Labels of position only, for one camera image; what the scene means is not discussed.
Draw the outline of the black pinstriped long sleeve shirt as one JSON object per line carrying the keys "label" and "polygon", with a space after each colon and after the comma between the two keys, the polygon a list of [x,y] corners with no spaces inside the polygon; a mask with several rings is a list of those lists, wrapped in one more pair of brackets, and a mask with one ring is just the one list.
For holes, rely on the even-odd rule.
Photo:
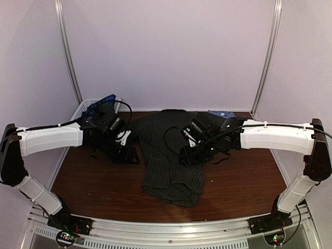
{"label": "black pinstriped long sleeve shirt", "polygon": [[138,139],[146,165],[141,188],[163,202],[193,207],[203,189],[203,165],[185,167],[179,163],[179,150],[186,141],[179,131],[193,115],[181,109],[165,109],[129,124],[131,138]]}

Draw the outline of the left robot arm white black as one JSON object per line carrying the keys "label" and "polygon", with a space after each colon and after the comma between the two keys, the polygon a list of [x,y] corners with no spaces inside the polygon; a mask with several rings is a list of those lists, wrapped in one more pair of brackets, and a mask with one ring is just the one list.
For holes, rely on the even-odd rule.
{"label": "left robot arm white black", "polygon": [[38,204],[63,230],[75,220],[66,204],[46,189],[24,166],[24,157],[63,147],[90,146],[117,164],[138,164],[136,149],[127,139],[131,131],[117,115],[109,118],[78,118],[44,127],[7,125],[1,140],[1,183],[18,189]]}

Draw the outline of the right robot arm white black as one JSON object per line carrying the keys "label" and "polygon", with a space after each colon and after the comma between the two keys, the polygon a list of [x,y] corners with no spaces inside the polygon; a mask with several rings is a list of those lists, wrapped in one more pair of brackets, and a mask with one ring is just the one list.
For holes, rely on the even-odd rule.
{"label": "right robot arm white black", "polygon": [[266,225],[277,229],[314,185],[331,176],[331,160],[322,122],[285,124],[231,117],[219,125],[197,114],[183,129],[189,144],[179,151],[183,166],[211,161],[217,153],[230,150],[276,149],[303,154],[304,169],[275,200]]}

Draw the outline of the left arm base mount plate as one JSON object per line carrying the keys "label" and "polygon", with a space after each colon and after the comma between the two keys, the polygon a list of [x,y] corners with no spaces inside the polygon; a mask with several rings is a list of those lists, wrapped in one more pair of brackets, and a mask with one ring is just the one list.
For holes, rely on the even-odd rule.
{"label": "left arm base mount plate", "polygon": [[88,236],[90,234],[92,220],[71,214],[57,214],[50,215],[47,225],[70,233]]}

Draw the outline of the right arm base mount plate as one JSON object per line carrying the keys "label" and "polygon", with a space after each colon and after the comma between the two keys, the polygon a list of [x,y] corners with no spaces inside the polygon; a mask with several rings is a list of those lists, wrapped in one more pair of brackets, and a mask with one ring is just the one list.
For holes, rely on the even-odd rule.
{"label": "right arm base mount plate", "polygon": [[293,224],[292,219],[286,215],[263,215],[250,218],[248,220],[248,225],[251,234],[265,233],[273,230],[281,229],[285,226],[290,226]]}

